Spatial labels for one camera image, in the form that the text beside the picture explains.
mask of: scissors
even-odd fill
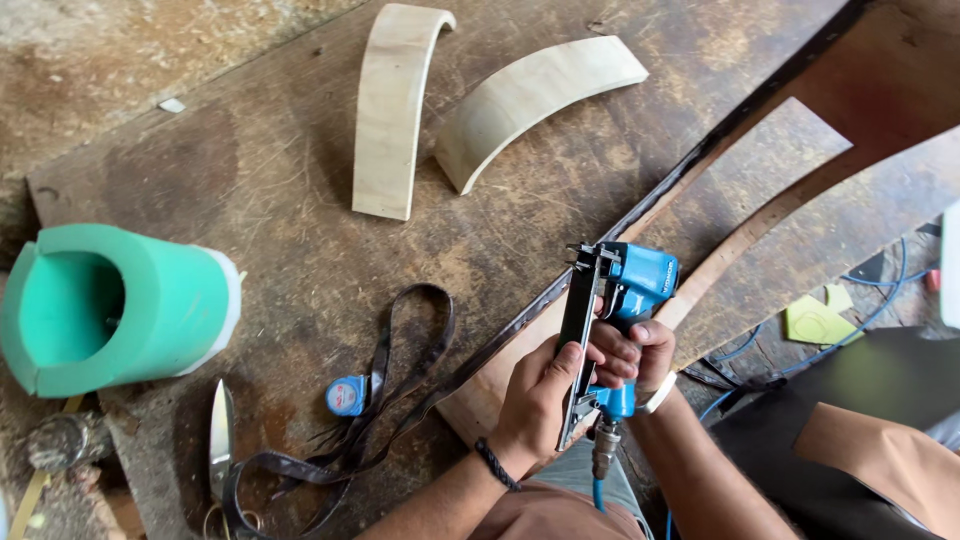
[[[233,466],[233,396],[223,379],[217,383],[217,392],[213,396],[213,413],[210,416],[210,460],[207,473],[210,480],[210,497],[213,506],[204,516],[204,539],[206,523],[215,510],[220,510],[224,528],[224,538],[230,540],[227,516],[224,514],[224,489],[230,467]],[[244,516],[253,518],[256,528],[260,529],[260,516],[256,512],[244,510]]]

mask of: curved plywood piece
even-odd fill
[[[387,4],[373,22],[360,69],[353,157],[353,210],[410,219],[420,109],[446,10]]]
[[[642,83],[647,70],[617,36],[555,45],[492,74],[440,129],[434,155],[469,193],[484,167],[550,114],[591,95]]]

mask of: left hand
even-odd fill
[[[500,419],[488,441],[500,465],[514,479],[523,478],[534,465],[556,453],[564,421],[564,395],[583,362],[583,349],[575,342],[564,345],[554,358],[558,337],[544,341],[514,367]]]

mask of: metal scissors blade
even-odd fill
[[[222,379],[213,397],[210,417],[210,492],[217,503],[223,503],[224,483],[233,464],[233,396]]]

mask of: white wristband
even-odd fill
[[[657,391],[654,392],[646,402],[635,405],[634,414],[639,414],[640,416],[652,414],[653,411],[657,410],[657,407],[663,403],[663,400],[666,399],[667,394],[670,393],[670,390],[673,388],[673,385],[676,381],[677,374],[671,371],[669,374],[667,374],[666,379],[660,383],[660,388],[658,388]]]

